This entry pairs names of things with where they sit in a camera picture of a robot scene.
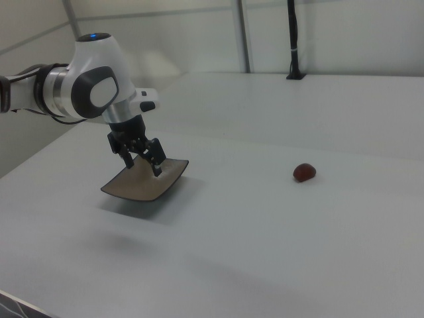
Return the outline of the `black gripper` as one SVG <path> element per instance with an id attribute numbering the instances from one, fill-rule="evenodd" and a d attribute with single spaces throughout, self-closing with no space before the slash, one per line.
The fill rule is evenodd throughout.
<path id="1" fill-rule="evenodd" d="M 154 176 L 162 173 L 161 164 L 166 159 L 165 152 L 157 138 L 148 141 L 142 115 L 136 115 L 121 123 L 109 123 L 109 128 L 111 132 L 107 138 L 111 150 L 114 154 L 119 153 L 127 169 L 134 166 L 131 154 L 133 152 L 140 154 L 146 150 L 146 159 L 150 163 Z"/>

